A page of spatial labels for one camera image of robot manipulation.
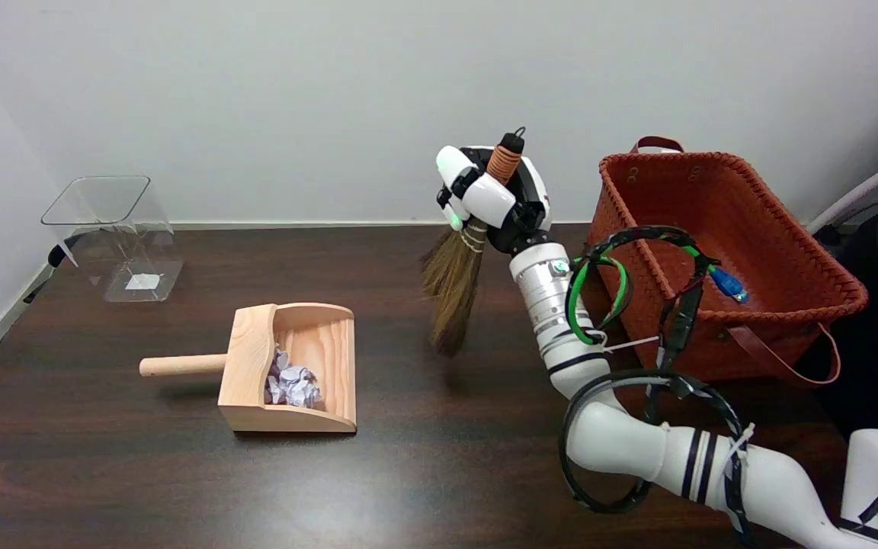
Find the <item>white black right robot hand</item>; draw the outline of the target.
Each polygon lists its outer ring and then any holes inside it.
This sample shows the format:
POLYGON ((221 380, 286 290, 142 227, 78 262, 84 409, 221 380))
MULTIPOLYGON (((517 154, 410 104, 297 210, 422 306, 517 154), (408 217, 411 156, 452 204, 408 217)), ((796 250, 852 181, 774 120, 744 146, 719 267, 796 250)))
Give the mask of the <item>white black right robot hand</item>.
POLYGON ((443 185, 436 202, 453 230, 481 221, 495 250, 516 255, 529 246, 526 239, 550 230, 550 199, 539 170, 526 156, 508 183, 498 183, 489 168, 493 152, 492 146, 442 147, 436 166, 443 185))

